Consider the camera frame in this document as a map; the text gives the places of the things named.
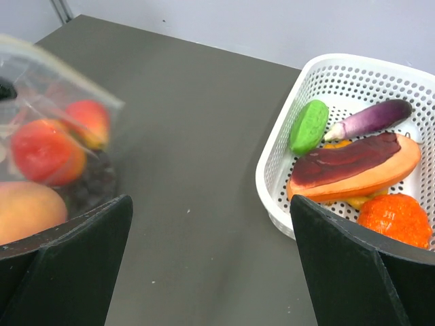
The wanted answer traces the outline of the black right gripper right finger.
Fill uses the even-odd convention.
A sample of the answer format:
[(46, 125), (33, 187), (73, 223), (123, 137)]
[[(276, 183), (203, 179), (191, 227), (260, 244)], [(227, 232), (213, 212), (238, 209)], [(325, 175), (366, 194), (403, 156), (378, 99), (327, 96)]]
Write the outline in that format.
[(318, 325), (434, 324), (434, 252), (303, 196), (291, 199), (290, 215)]

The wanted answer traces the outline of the clear zip top bag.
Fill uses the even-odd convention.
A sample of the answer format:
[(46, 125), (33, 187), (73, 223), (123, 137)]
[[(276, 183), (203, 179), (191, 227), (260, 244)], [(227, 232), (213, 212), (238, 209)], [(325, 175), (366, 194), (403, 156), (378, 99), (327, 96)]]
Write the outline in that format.
[(1, 36), (1, 183), (34, 182), (18, 170), (10, 149), (12, 135), (34, 120), (58, 120), (86, 157), (96, 151), (88, 148), (66, 124), (69, 118), (65, 109), (82, 100), (103, 104), (110, 115), (109, 143), (102, 150), (109, 155), (114, 122), (124, 107), (123, 101), (43, 48), (9, 35)]

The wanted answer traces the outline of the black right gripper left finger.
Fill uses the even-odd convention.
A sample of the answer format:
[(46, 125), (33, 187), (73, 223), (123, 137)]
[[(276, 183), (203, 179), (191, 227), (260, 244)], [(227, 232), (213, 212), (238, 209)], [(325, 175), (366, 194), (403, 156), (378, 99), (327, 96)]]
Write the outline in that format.
[(1, 324), (104, 325), (132, 218), (123, 194), (1, 245)]

